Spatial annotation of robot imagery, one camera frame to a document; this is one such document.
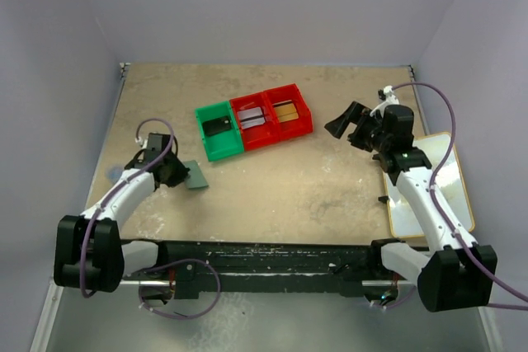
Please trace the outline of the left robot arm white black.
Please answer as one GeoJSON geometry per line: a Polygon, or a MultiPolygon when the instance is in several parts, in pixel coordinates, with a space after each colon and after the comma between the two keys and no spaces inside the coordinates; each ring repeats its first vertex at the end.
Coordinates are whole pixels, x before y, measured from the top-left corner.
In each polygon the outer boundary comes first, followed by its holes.
{"type": "Polygon", "coordinates": [[[174,187],[189,176],[190,169],[177,158],[175,138],[151,133],[143,147],[126,164],[120,179],[92,207],[79,215],[66,215],[58,224],[54,282],[80,289],[85,296],[110,293],[118,287],[125,256],[145,252],[140,268],[150,279],[167,275],[170,260],[153,242],[133,242],[122,248],[120,228],[144,200],[161,185],[174,187]]]}

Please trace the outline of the green card holder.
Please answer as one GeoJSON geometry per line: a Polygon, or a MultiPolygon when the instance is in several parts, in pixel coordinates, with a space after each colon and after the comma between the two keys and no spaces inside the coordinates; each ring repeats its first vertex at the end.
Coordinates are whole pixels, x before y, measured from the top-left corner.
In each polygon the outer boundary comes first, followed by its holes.
{"type": "Polygon", "coordinates": [[[200,169],[200,165],[196,160],[183,162],[183,165],[188,169],[188,174],[184,180],[185,186],[188,190],[201,190],[209,186],[208,181],[200,169]]]}

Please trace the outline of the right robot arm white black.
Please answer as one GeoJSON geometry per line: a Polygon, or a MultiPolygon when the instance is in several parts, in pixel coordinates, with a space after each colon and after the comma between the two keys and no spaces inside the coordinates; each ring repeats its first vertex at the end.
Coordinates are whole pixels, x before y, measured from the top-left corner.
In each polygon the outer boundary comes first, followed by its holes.
{"type": "Polygon", "coordinates": [[[348,142],[377,153],[381,169],[414,212],[430,251],[425,255],[404,242],[387,242],[367,258],[368,272],[376,279],[393,272],[403,276],[430,312],[487,305],[497,255],[459,224],[437,190],[427,155],[414,145],[413,110],[395,102],[371,110],[354,101],[324,128],[340,138],[350,124],[356,127],[348,142]]]}

